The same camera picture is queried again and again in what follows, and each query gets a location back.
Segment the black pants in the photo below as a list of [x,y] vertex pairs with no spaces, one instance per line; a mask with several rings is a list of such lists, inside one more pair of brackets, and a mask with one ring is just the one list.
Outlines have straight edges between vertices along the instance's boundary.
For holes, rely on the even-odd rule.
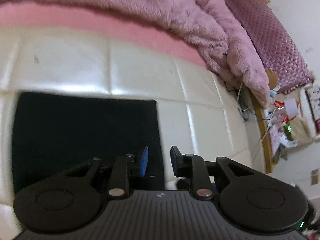
[[95,157],[148,148],[139,189],[165,188],[164,163],[153,100],[81,98],[22,93],[14,118],[11,157],[15,192]]

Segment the brown teddy bear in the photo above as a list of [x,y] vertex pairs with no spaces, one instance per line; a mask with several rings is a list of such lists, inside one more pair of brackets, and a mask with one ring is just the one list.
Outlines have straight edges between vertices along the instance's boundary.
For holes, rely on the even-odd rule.
[[269,79],[268,86],[269,86],[270,90],[275,89],[278,85],[277,74],[271,69],[265,69],[265,71],[266,71],[266,74]]

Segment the purple quilted headboard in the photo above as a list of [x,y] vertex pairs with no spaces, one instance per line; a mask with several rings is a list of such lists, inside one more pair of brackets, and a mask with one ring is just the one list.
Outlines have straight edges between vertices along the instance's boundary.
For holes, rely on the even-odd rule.
[[225,0],[246,29],[266,69],[278,76],[279,93],[314,82],[306,62],[284,26],[263,0]]

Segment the fluffy purple blanket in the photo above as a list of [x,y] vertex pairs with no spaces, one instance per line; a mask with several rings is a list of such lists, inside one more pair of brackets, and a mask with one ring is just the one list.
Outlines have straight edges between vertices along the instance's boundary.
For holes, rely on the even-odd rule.
[[221,79],[246,85],[263,107],[270,103],[263,63],[225,0],[1,0],[20,1],[111,9],[153,23],[194,45]]

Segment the pink bed sheet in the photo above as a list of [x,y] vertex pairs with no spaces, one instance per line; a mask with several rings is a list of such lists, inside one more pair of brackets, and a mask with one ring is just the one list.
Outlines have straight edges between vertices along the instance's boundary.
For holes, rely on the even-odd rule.
[[109,38],[149,47],[203,68],[207,67],[197,49],[181,38],[115,11],[36,2],[9,2],[1,4],[1,26],[66,27],[95,31]]

